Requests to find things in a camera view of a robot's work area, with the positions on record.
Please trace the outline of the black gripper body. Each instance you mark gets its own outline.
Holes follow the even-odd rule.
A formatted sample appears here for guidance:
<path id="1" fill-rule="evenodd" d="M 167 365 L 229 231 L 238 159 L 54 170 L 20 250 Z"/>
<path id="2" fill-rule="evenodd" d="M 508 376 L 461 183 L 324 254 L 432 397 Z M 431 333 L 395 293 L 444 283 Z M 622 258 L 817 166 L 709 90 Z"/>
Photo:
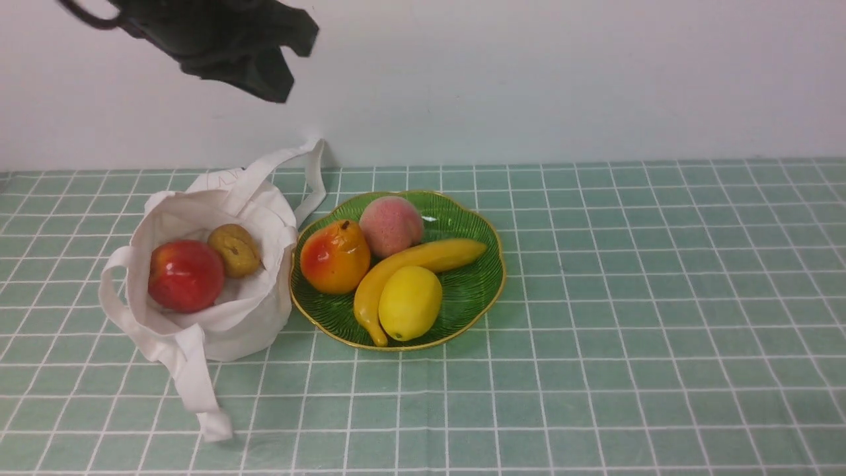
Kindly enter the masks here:
<path id="1" fill-rule="evenodd" d="M 223 63 L 263 48 L 270 1 L 112 1 L 123 29 L 172 57 L 187 75 L 221 81 Z"/>

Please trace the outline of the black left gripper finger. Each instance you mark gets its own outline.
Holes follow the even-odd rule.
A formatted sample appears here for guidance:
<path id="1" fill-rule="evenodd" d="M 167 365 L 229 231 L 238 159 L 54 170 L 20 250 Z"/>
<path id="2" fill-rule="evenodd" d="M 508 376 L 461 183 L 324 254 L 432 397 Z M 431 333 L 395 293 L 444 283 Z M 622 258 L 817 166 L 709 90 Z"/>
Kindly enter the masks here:
<path id="1" fill-rule="evenodd" d="M 283 104 L 294 78 L 280 48 L 263 48 L 223 63 L 221 81 L 257 99 Z"/>

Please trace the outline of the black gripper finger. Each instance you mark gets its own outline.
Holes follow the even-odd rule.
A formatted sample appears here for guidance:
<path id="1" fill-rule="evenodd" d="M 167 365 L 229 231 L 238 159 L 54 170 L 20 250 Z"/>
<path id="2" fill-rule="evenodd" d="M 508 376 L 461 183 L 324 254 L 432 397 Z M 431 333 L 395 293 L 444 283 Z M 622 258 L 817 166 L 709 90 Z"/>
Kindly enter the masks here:
<path id="1" fill-rule="evenodd" d="M 305 9 L 293 8 L 278 1 L 270 1 L 270 8 L 267 31 L 273 42 L 287 46 L 301 58 L 311 56 L 319 34 L 317 22 Z"/>

